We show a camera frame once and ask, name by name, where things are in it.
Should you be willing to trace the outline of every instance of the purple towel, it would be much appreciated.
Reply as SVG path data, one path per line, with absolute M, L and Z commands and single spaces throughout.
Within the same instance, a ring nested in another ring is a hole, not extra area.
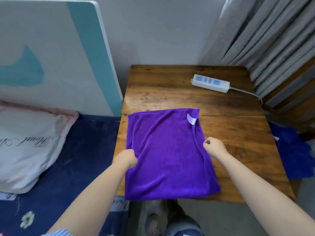
M 126 173 L 126 200 L 204 197 L 220 191 L 203 148 L 199 109 L 147 111 L 128 116 L 126 149 L 138 164 Z

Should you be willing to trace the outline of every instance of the navy blue bedsheet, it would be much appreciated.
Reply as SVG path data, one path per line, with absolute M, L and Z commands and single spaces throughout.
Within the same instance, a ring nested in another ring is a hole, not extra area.
M 46 233 L 73 200 L 112 163 L 119 128 L 117 118 L 77 120 L 57 161 L 36 185 L 14 201 L 0 201 L 0 233 L 39 236 Z M 35 214 L 26 229 L 20 224 L 27 212 Z M 100 235 L 123 235 L 128 211 L 111 212 Z

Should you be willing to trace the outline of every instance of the forearm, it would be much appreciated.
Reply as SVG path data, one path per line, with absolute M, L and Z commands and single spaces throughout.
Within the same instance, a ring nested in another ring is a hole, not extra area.
M 117 162 L 73 201 L 48 233 L 66 228 L 73 236 L 98 236 L 128 165 Z
M 226 153 L 225 167 L 242 197 L 269 235 L 311 235 L 315 221 L 279 190 Z

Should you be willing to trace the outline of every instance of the white tag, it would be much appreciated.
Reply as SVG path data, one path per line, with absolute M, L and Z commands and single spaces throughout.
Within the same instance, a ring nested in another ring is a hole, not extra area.
M 16 194 L 0 191 L 0 200 L 13 201 L 15 200 L 15 198 L 16 198 Z
M 116 195 L 110 212 L 128 211 L 129 201 L 124 196 Z
M 187 120 L 190 122 L 191 125 L 195 125 L 196 118 L 192 118 L 188 113 L 187 113 Z

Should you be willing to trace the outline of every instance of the power cord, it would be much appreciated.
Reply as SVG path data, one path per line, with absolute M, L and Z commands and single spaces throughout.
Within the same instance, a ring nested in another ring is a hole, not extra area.
M 254 93 L 251 93 L 251 92 L 242 90 L 242 89 L 237 89 L 237 88 L 234 88 L 234 87 L 231 87 L 231 86 L 230 86 L 229 89 L 232 89 L 232 90 L 235 90 L 235 91 L 239 91 L 239 92 L 243 92 L 243 93 L 247 93 L 247 94 L 253 95 L 253 96 L 255 96 L 256 98 L 259 99 L 260 105 L 262 105 L 262 98 L 259 97 L 257 94 L 254 94 Z

